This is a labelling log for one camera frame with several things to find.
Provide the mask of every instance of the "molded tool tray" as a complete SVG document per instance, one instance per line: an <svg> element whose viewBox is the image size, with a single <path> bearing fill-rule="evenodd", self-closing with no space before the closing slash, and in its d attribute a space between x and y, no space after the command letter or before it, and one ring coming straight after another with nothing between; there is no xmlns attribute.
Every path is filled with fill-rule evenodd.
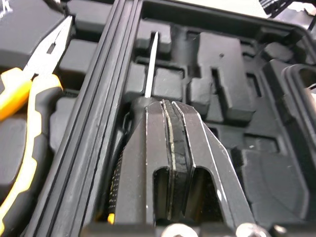
<svg viewBox="0 0 316 237"><path fill-rule="evenodd" d="M85 129L74 132L79 138L68 136L28 234L77 235L96 221L101 226L88 227L84 236L102 228L120 233L106 224L113 150L131 101L144 95L155 32L153 97L181 101L200 113L228 150L256 223L270 230L276 223L315 221L315 115L300 99L304 89L295 92L290 85L290 78L301 78L288 72L297 64L314 68L316 51L308 33L179 2L115 4L107 25L112 33L101 37L102 57L85 78L98 85L93 109L78 116Z"/></svg>
<svg viewBox="0 0 316 237"><path fill-rule="evenodd" d="M144 95L156 31L152 96L187 103L200 113L229 151L256 222L270 229L275 223L314 221L316 147L304 119L315 111L299 112L305 103L295 102L285 75L291 65L316 63L308 33L212 9L145 1L118 127L130 102Z"/></svg>

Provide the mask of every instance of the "rubber grip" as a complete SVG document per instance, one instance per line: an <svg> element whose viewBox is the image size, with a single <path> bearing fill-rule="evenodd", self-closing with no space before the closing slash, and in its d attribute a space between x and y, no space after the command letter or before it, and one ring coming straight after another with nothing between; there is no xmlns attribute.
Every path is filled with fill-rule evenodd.
<svg viewBox="0 0 316 237"><path fill-rule="evenodd" d="M130 130L130 136L133 134L133 132L137 128L140 120L144 116L145 108L156 101L157 100L154 99L153 97L145 98L142 96L142 97L138 97L137 99L135 99L132 102L130 109L131 109L132 114L133 114L133 123L132 123L132 127Z"/></svg>
<svg viewBox="0 0 316 237"><path fill-rule="evenodd" d="M62 94L55 75L38 76L33 80L28 103L26 148L16 181L0 207L0 235L14 236L31 217L49 171L49 117Z"/></svg>
<svg viewBox="0 0 316 237"><path fill-rule="evenodd" d="M0 76L0 121L17 112L28 100L32 78L19 68Z"/></svg>

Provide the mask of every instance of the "screw head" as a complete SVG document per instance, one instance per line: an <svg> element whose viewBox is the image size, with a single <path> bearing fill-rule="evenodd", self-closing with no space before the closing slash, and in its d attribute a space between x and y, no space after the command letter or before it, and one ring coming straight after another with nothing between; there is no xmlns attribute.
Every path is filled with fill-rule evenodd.
<svg viewBox="0 0 316 237"><path fill-rule="evenodd" d="M185 224L175 223L167 226L161 237L198 237L197 233Z"/></svg>
<svg viewBox="0 0 316 237"><path fill-rule="evenodd" d="M238 226L236 230L237 237L271 237L271 235L263 229L253 223L243 223Z"/></svg>

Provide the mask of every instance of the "tool jaw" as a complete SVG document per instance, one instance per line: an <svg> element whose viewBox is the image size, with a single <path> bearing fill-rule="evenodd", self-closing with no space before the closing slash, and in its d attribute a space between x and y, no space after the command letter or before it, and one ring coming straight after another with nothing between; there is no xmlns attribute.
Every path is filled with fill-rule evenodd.
<svg viewBox="0 0 316 237"><path fill-rule="evenodd" d="M217 216L203 209L205 198L217 205ZM211 218L232 229L254 223L226 149L193 107L152 103L122 153L115 223L196 224Z"/></svg>

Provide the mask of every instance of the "pliers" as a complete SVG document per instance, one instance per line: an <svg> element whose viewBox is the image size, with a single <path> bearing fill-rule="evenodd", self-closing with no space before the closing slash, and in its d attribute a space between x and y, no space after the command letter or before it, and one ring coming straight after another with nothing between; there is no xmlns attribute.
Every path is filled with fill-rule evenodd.
<svg viewBox="0 0 316 237"><path fill-rule="evenodd" d="M49 117L63 93L59 78L52 73L67 46L71 25L72 17L68 16L40 42L24 70L14 68L1 75L0 120L15 113L27 100L28 111L22 165L0 206L0 236L12 236L25 227L49 171Z"/></svg>

